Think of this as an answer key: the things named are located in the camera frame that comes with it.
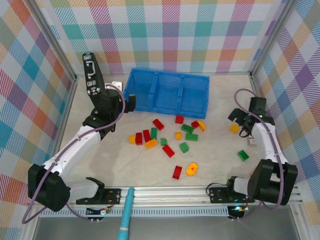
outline plaid fabric backdrop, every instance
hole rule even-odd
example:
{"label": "plaid fabric backdrop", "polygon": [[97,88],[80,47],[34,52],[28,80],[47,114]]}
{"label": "plaid fabric backdrop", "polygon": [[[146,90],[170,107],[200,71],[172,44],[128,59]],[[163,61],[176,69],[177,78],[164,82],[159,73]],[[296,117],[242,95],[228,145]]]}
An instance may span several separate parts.
{"label": "plaid fabric backdrop", "polygon": [[320,236],[320,0],[300,0],[256,81]]}
{"label": "plaid fabric backdrop", "polygon": [[16,240],[27,172],[49,159],[71,80],[22,0],[0,1],[0,240]]}
{"label": "plaid fabric backdrop", "polygon": [[265,21],[274,24],[286,2],[272,19],[281,0],[50,0],[52,11],[45,1],[37,0],[79,74],[87,51],[103,73],[247,72],[269,36]]}

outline yellow lego brick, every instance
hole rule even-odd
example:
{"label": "yellow lego brick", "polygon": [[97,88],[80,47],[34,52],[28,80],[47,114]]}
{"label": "yellow lego brick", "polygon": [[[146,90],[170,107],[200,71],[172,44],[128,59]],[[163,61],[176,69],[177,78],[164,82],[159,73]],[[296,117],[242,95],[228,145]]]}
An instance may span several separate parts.
{"label": "yellow lego brick", "polygon": [[130,144],[136,144],[136,136],[135,135],[131,135],[129,137],[129,143]]}
{"label": "yellow lego brick", "polygon": [[237,134],[239,132],[240,126],[232,124],[229,128],[230,132]]}
{"label": "yellow lego brick", "polygon": [[147,149],[153,148],[158,144],[156,139],[151,139],[150,141],[146,142],[144,145]]}
{"label": "yellow lego brick", "polygon": [[182,133],[181,132],[176,132],[175,133],[175,139],[177,139],[177,140],[182,139]]}
{"label": "yellow lego brick", "polygon": [[199,123],[199,128],[202,130],[202,132],[204,132],[206,130],[206,125],[204,122],[201,120],[198,120],[197,122]]}

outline toy block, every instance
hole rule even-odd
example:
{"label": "toy block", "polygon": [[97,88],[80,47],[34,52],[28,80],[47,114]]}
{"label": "toy block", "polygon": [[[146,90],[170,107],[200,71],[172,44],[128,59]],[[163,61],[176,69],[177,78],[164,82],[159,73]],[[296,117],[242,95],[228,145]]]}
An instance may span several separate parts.
{"label": "toy block", "polygon": [[137,132],[135,134],[135,144],[137,145],[142,145],[143,140],[142,140],[142,132]]}
{"label": "toy block", "polygon": [[176,116],[175,117],[175,123],[176,124],[183,124],[184,123],[184,117],[183,116]]}
{"label": "toy block", "polygon": [[206,125],[204,124],[204,122],[201,120],[198,120],[197,122],[199,123],[199,127],[202,130],[202,132],[204,132],[206,130]]}
{"label": "toy block", "polygon": [[186,152],[189,151],[189,146],[186,142],[183,142],[179,145],[179,148],[181,149],[181,151],[185,154]]}
{"label": "toy block", "polygon": [[171,158],[173,155],[175,155],[175,152],[172,151],[172,149],[168,146],[165,145],[162,150],[168,155],[169,158]]}
{"label": "toy block", "polygon": [[161,138],[161,139],[160,139],[160,144],[161,144],[161,146],[165,146],[165,145],[167,145],[167,144],[168,144],[167,139],[165,139],[165,138]]}
{"label": "toy block", "polygon": [[181,172],[182,172],[182,166],[175,166],[172,178],[179,180]]}
{"label": "toy block", "polygon": [[182,139],[182,133],[181,132],[176,132],[175,133],[175,139],[177,139],[177,140]]}
{"label": "toy block", "polygon": [[136,144],[136,136],[135,135],[132,135],[129,137],[129,143],[130,144]]}
{"label": "toy block", "polygon": [[151,128],[151,139],[157,139],[157,129],[155,127]]}
{"label": "toy block", "polygon": [[240,126],[236,125],[236,124],[232,124],[229,128],[229,131],[237,134],[239,132]]}
{"label": "toy block", "polygon": [[159,131],[161,131],[165,127],[158,119],[155,119],[152,123],[157,129],[159,129]]}
{"label": "toy block", "polygon": [[188,134],[192,134],[194,131],[194,128],[192,126],[187,125],[187,124],[183,124],[181,127],[181,130],[187,132]]}
{"label": "toy block", "polygon": [[147,149],[153,148],[158,144],[157,140],[151,139],[150,141],[146,142],[144,145]]}
{"label": "toy block", "polygon": [[144,141],[147,143],[151,140],[151,137],[150,137],[150,132],[149,130],[143,130],[143,137],[144,137]]}
{"label": "toy block", "polygon": [[197,142],[198,141],[198,134],[187,133],[185,135],[185,140]]}
{"label": "toy block", "polygon": [[198,171],[198,164],[196,164],[195,162],[192,162],[186,169],[186,174],[188,176],[193,176],[196,174],[197,171]]}
{"label": "toy block", "polygon": [[239,158],[241,158],[242,161],[245,161],[249,158],[248,154],[244,150],[238,152],[238,156]]}
{"label": "toy block", "polygon": [[197,127],[199,127],[199,123],[197,121],[194,121],[193,123],[191,123],[191,126],[196,129]]}

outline black mounting plate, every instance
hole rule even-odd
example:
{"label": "black mounting plate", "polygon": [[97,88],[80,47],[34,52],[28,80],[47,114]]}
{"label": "black mounting plate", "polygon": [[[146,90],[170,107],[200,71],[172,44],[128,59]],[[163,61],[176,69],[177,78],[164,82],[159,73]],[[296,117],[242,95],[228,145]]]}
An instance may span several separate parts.
{"label": "black mounting plate", "polygon": [[[238,201],[231,201],[227,196],[226,187],[210,187],[210,203],[212,204],[246,204],[247,201],[245,198],[239,199]],[[255,200],[248,198],[248,203],[254,203]]]}
{"label": "black mounting plate", "polygon": [[90,201],[90,198],[78,199],[77,205],[119,205],[121,199],[121,188],[105,188],[102,200],[97,203]]}

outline purple cable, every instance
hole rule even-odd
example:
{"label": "purple cable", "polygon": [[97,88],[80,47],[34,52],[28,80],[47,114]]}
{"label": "purple cable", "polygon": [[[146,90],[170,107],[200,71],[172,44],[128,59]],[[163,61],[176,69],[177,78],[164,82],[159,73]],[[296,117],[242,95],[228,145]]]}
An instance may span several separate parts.
{"label": "purple cable", "polygon": [[238,105],[238,107],[239,107],[242,111],[244,111],[245,113],[250,114],[251,116],[253,116],[253,117],[255,117],[256,119],[258,119],[259,122],[260,122],[260,123],[264,126],[264,128],[266,129],[267,133],[269,134],[269,137],[270,137],[270,140],[271,140],[271,143],[272,143],[272,147],[273,147],[273,149],[274,149],[275,156],[276,156],[276,159],[277,159],[277,161],[278,161],[279,169],[280,169],[280,193],[279,193],[279,197],[278,197],[277,203],[276,203],[276,205],[275,205],[274,208],[268,207],[268,206],[265,204],[264,201],[260,201],[259,204],[258,204],[258,206],[253,210],[253,212],[251,212],[250,214],[242,217],[242,218],[241,218],[242,220],[243,220],[243,219],[246,219],[246,218],[249,217],[249,216],[251,216],[251,215],[260,207],[261,204],[263,204],[267,209],[269,209],[269,210],[271,210],[271,211],[276,211],[276,210],[278,210],[278,208],[279,208],[280,205],[281,205],[281,201],[282,201],[282,198],[283,198],[283,195],[284,195],[284,169],[283,169],[283,167],[282,167],[281,159],[280,159],[280,156],[279,156],[277,144],[276,144],[276,142],[275,142],[275,140],[274,140],[274,136],[271,134],[269,127],[266,125],[266,123],[265,123],[260,117],[258,117],[258,116],[255,115],[254,113],[246,110],[243,106],[240,105],[240,103],[239,103],[238,100],[237,100],[237,94],[238,94],[239,92],[243,92],[243,91],[249,92],[249,93],[253,94],[253,95],[256,97],[256,95],[255,95],[255,93],[254,93],[253,91],[251,91],[251,90],[249,90],[249,89],[241,88],[241,89],[239,89],[239,90],[237,90],[237,91],[235,92],[235,94],[234,94],[234,101],[235,101],[235,103]]}
{"label": "purple cable", "polygon": [[[83,138],[84,136],[86,136],[87,134],[90,134],[90,133],[92,133],[92,132],[97,132],[97,131],[100,131],[100,130],[102,130],[102,129],[106,129],[106,128],[109,128],[109,127],[115,125],[115,124],[120,120],[120,118],[123,116],[123,114],[125,113],[126,100],[125,100],[124,94],[123,94],[117,87],[115,87],[114,85],[112,85],[112,84],[110,84],[110,83],[106,83],[105,85],[114,88],[114,89],[120,94],[120,96],[121,96],[121,101],[122,101],[122,110],[121,110],[119,116],[117,117],[117,119],[116,119],[115,121],[113,121],[112,123],[109,123],[109,124],[107,124],[107,125],[105,125],[105,126],[101,126],[101,127],[98,127],[98,128],[95,128],[95,129],[91,129],[91,130],[89,130],[89,131],[86,131],[85,133],[83,133],[83,134],[81,134],[81,135],[79,136],[79,139]],[[72,142],[70,142],[70,143],[58,154],[58,156],[57,156],[56,159],[55,159],[55,162],[58,162],[58,161],[60,160],[61,156],[62,156],[73,144],[75,144],[77,141],[79,141],[79,139],[74,139]],[[38,187],[36,188],[36,190],[35,190],[35,192],[34,192],[34,194],[33,194],[33,197],[32,197],[32,199],[31,199],[31,201],[30,201],[30,203],[29,203],[29,206],[27,207],[27,209],[26,209],[26,211],[25,211],[25,214],[23,215],[22,224],[27,224],[27,223],[29,223],[32,219],[34,219],[36,216],[38,216],[42,211],[44,211],[44,210],[47,208],[47,207],[43,207],[40,211],[38,211],[36,214],[34,214],[33,216],[31,216],[29,219],[26,220],[26,218],[28,217],[28,215],[29,215],[29,213],[30,213],[30,211],[31,211],[32,206],[34,205],[34,203],[35,203],[35,201],[36,201],[36,197],[38,196],[42,185],[44,184],[44,182],[45,182],[47,176],[49,175],[49,173],[51,172],[51,170],[52,170],[52,169],[54,168],[54,166],[56,165],[55,162],[53,162],[53,163],[51,164],[51,166],[48,168],[48,170],[47,170],[47,171],[45,172],[45,174],[43,175],[41,181],[39,182],[39,185],[38,185]],[[85,217],[83,217],[83,216],[78,215],[76,212],[74,212],[74,211],[70,208],[70,206],[69,206],[68,204],[67,204],[66,206],[67,206],[67,208],[68,208],[74,215],[76,215],[77,217],[80,217],[80,218],[89,220],[89,219],[87,219],[87,218],[85,218]]]}

